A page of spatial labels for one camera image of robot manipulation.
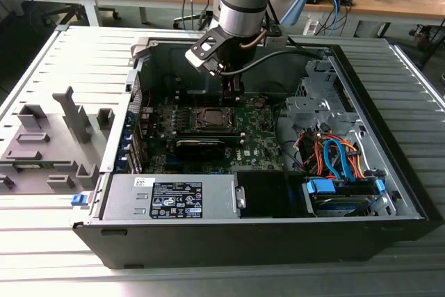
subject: office chair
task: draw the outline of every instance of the office chair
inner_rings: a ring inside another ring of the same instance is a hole
[[[114,20],[121,19],[119,13],[116,12],[114,8],[99,7],[99,10],[103,12],[113,12]],[[88,21],[85,8],[82,5],[76,3],[68,3],[67,7],[43,13],[40,17],[42,19],[42,23],[45,26],[51,26],[54,23],[54,21],[51,19],[52,16],[65,13],[66,16],[64,16],[59,24],[67,24],[73,18],[73,16],[76,16],[77,20],[86,19]]]

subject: chair wheel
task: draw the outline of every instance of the chair wheel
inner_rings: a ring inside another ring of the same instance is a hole
[[[53,26],[53,22],[51,19],[42,19],[42,23],[45,27],[52,27]]]
[[[122,18],[120,17],[118,12],[113,12],[113,19],[114,20],[121,20]]]

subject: slotted metal table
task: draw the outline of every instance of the slotted metal table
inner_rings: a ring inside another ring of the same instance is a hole
[[[0,152],[17,131],[16,113],[22,105],[38,102],[45,112],[62,112],[51,96],[55,89],[71,85],[74,101],[87,113],[117,105],[133,68],[130,46],[148,33],[159,31],[75,26],[55,31],[0,108]],[[445,214],[445,102],[407,56],[385,40],[295,39],[342,47],[433,202]],[[444,227],[421,240],[394,244],[367,262],[114,271],[71,231],[70,199],[71,195],[0,196],[2,291],[13,289],[16,296],[37,291],[46,296],[78,296],[86,291],[158,297],[445,295]],[[73,289],[68,282],[77,284]]]

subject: sticker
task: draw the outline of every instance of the sticker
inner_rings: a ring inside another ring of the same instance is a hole
[[[16,168],[42,168],[40,165],[14,165]]]
[[[133,187],[151,187],[154,180],[154,177],[135,177]]]
[[[150,217],[202,218],[202,182],[154,182],[154,178],[137,179],[152,180]]]

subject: white label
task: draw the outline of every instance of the white label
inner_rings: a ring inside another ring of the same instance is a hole
[[[135,177],[133,187],[153,187],[154,177]]]
[[[15,165],[17,168],[42,168],[40,165]]]

